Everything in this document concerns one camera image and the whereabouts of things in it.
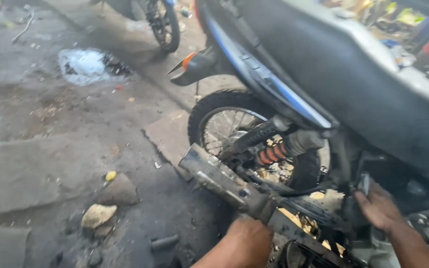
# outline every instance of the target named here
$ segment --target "orange spring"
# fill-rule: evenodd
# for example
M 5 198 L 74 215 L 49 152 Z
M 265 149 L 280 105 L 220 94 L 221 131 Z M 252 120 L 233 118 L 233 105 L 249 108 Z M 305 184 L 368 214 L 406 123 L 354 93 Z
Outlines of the orange spring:
M 278 143 L 257 154 L 256 160 L 262 166 L 268 166 L 287 157 L 286 143 Z

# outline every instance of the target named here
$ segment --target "muffler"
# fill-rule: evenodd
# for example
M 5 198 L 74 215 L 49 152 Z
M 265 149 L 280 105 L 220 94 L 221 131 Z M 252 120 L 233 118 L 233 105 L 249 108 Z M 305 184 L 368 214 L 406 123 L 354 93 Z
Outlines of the muffler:
M 193 144 L 178 164 L 206 189 L 241 213 L 267 223 L 276 209 L 269 192 L 247 183 L 216 156 Z

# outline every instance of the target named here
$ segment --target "wheel rim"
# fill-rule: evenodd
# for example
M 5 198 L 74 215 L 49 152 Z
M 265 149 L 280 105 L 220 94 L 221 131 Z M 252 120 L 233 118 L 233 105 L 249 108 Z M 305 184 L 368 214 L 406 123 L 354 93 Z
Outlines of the wheel rim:
M 151 6 L 153 12 L 152 28 L 155 38 L 162 45 L 170 45 L 173 39 L 172 22 L 168 18 L 166 7 L 161 1 L 157 1 Z
M 239 127 L 255 120 L 267 121 L 267 118 L 249 109 L 239 107 L 220 107 L 207 113 L 198 128 L 199 144 L 212 155 L 218 155 L 228 145 L 230 136 Z

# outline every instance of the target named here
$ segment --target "orange reflector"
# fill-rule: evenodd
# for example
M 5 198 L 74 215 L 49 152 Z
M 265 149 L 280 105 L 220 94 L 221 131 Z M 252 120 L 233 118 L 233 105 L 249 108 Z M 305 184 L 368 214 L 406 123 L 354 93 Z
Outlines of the orange reflector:
M 183 66 L 183 70 L 187 70 L 188 69 L 188 62 L 191 60 L 191 58 L 193 58 L 194 55 L 196 55 L 197 52 L 193 52 L 190 55 L 188 55 L 186 58 L 184 58 L 182 66 Z

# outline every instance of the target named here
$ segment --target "another motorcycle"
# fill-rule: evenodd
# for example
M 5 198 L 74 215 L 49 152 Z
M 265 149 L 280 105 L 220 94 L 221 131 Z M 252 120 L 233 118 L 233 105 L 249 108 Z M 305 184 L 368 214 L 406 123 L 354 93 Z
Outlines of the another motorcycle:
M 206 48 L 175 66 L 170 72 L 184 72 L 171 82 L 231 74 L 247 89 L 199 100 L 182 168 L 295 240 L 302 267 L 398 267 L 349 193 L 367 194 L 372 179 L 429 243 L 429 80 L 422 72 L 399 66 L 352 13 L 313 1 L 197 0 L 195 14 Z M 325 196 L 310 197 L 318 192 Z M 312 237 L 276 207 L 315 222 Z
M 147 20 L 160 47 L 175 52 L 180 45 L 180 26 L 174 5 L 176 0 L 91 0 L 91 4 L 107 2 L 124 17 Z

